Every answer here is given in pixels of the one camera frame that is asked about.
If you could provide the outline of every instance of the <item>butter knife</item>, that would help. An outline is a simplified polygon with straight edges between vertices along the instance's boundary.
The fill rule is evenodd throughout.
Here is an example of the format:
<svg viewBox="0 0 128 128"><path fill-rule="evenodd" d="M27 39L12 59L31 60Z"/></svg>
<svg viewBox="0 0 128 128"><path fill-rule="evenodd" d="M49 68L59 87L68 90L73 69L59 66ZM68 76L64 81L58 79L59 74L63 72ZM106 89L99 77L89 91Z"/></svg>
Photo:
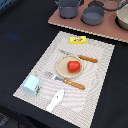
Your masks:
<svg viewBox="0 0 128 128"><path fill-rule="evenodd" d="M60 50L60 49L58 49L58 51L63 53L63 54L66 54L66 55L74 55L73 53L66 52L66 51L63 51L63 50ZM86 57L86 56L82 56L82 55L78 55L78 57L80 59L82 59L82 60L90 61L90 62L93 62L93 63L97 63L98 62L97 59L93 59L93 58L90 58L90 57Z"/></svg>
<svg viewBox="0 0 128 128"><path fill-rule="evenodd" d="M60 78L54 74L52 74L51 72L45 72L44 74L46 77L48 77L49 79L52 79L52 80L60 80L66 84L69 84L69 85L72 85L76 88L79 88L79 89L82 89L84 90L85 89L85 86L81 85L81 84L78 84L78 83L75 83L75 82L72 82L70 80L67 80L67 79L64 79L64 78Z"/></svg>

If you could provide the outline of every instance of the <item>metal container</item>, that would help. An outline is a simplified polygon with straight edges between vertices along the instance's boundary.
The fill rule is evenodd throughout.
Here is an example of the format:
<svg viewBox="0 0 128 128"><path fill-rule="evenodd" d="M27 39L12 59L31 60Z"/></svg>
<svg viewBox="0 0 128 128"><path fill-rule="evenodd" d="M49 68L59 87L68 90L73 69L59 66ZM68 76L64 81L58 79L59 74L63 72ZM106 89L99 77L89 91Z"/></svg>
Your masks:
<svg viewBox="0 0 128 128"><path fill-rule="evenodd" d="M60 16L66 19L71 19L78 14L81 0L59 0L59 2L55 2L59 6Z"/></svg>
<svg viewBox="0 0 128 128"><path fill-rule="evenodd" d="M116 12L119 25L128 31L128 5L125 5L122 9Z"/></svg>
<svg viewBox="0 0 128 128"><path fill-rule="evenodd" d="M104 7L112 4L113 2L114 1L110 1ZM84 9L81 20L83 20L83 22L88 25L98 25L103 22L104 15L104 9L102 9L101 7L91 6Z"/></svg>

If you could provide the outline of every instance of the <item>woven placemat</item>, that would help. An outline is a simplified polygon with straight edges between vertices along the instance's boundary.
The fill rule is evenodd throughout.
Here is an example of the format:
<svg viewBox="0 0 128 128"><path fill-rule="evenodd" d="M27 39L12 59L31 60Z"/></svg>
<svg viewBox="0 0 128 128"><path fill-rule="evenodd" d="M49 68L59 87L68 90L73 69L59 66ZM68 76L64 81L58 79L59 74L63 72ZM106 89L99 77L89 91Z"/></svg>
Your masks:
<svg viewBox="0 0 128 128"><path fill-rule="evenodd" d="M69 45L69 37L71 36L75 35L60 31L29 73L29 75L31 74L39 78L43 85L37 97L25 94L21 87L16 90L13 96L45 110L55 92L63 88L66 92L65 97L54 108L52 114L80 128L89 128L114 50L114 45L87 38L86 44L71 46ZM84 52L85 56L98 59L97 64L85 61L85 71L88 70L88 72L83 73L79 78L72 79L75 82L85 84L86 89L84 91L59 81L46 79L43 76L43 73L48 69L48 65L50 65L49 71L56 74L52 60L56 60L62 56L56 50L57 48L72 51L76 54L82 54Z"/></svg>

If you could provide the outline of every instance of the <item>tomato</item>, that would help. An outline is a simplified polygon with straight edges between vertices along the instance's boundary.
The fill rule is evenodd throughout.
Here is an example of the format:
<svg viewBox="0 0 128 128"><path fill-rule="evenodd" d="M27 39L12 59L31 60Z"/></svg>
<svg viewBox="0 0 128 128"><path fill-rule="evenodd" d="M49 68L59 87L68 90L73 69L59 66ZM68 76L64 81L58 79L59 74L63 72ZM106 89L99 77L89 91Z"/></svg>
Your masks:
<svg viewBox="0 0 128 128"><path fill-rule="evenodd" d="M80 70L80 63L78 61L69 61L68 62L68 70L69 72L77 72Z"/></svg>

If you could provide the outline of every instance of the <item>table surface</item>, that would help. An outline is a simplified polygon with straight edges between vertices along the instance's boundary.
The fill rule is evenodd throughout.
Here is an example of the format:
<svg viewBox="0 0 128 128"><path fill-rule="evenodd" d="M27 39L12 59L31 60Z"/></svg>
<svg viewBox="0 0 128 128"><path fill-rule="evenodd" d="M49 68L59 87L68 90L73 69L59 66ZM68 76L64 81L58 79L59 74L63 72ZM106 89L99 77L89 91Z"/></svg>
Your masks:
<svg viewBox="0 0 128 128"><path fill-rule="evenodd" d="M73 124L13 97L59 31L115 45L91 128L128 126L128 44L48 24L53 0L17 0L0 12L0 105L51 128Z"/></svg>

